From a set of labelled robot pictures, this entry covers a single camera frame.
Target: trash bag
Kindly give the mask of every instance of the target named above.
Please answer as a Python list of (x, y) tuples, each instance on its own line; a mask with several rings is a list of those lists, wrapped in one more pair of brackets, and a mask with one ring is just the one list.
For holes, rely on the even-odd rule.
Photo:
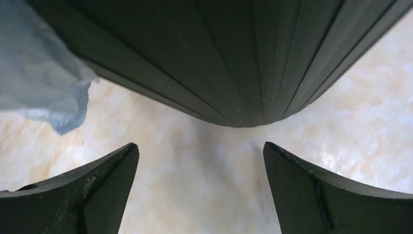
[(102, 77), (205, 121), (270, 124), (320, 97), (413, 0), (29, 0)]
[(81, 125), (98, 76), (22, 0), (0, 0), (0, 111), (47, 121), (65, 134)]

